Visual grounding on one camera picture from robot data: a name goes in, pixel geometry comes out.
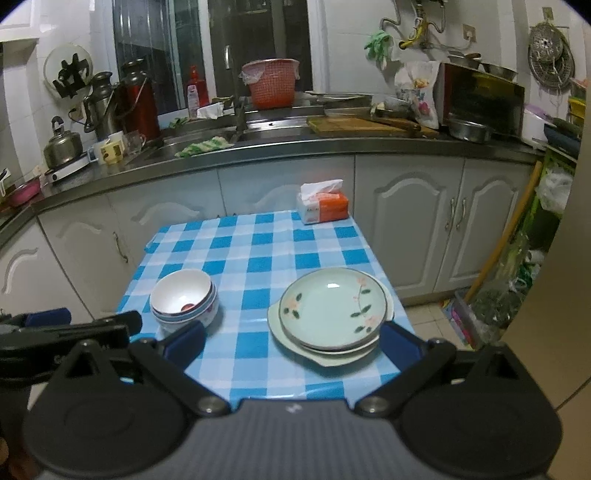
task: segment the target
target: stacked dishes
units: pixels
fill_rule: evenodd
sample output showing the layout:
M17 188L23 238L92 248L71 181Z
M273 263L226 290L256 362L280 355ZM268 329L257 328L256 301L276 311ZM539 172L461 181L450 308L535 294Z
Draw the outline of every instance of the stacked dishes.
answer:
M218 308L216 285L201 270L173 272L160 279L150 295L150 310L160 327L168 333L194 320L207 327Z
M375 277L323 268L293 282L269 308L268 323L286 348L331 367L370 353L393 315L392 296Z

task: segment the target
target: microwave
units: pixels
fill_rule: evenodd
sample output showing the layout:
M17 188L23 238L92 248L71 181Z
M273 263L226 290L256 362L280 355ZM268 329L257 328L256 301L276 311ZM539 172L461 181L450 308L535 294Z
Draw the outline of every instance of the microwave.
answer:
M449 118L491 127L495 133L521 136L525 88L490 73L442 63L433 87L441 125Z

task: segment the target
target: tissue pack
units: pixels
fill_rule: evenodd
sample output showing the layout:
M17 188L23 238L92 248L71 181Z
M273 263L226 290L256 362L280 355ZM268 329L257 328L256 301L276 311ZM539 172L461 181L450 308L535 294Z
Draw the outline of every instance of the tissue pack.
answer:
M297 196L302 223L332 222L349 217L349 200L340 191L342 180L305 183Z

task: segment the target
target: white cabinet door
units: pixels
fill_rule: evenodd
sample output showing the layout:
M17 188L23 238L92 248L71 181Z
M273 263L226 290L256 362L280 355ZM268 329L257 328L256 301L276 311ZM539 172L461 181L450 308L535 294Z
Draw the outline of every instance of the white cabinet door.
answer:
M352 155L298 158L221 168L220 183L228 215L275 212L296 208L303 183L342 179L343 193L353 211Z
M50 210L41 214L40 221L58 261L92 316L112 314L134 268L107 197L91 197Z
M529 165L466 160L436 291L472 284L511 219L531 170Z
M354 218L402 299L433 291L463 163L451 157L355 157Z
M40 0L24 0L0 23L0 42L39 38Z
M143 183L108 194L134 266L163 226L225 216L216 170Z
M0 306L7 313L65 307L72 314L72 323L92 320L36 222L25 227L2 249L0 275Z

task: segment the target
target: cutting board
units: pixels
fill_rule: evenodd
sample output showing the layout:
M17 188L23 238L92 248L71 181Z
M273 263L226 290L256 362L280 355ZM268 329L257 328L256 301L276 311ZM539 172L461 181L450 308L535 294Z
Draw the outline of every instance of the cutting board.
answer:
M354 116L326 117L311 116L308 126L321 137L409 137L408 130L391 127ZM427 127L421 127L417 138L436 138L439 133Z

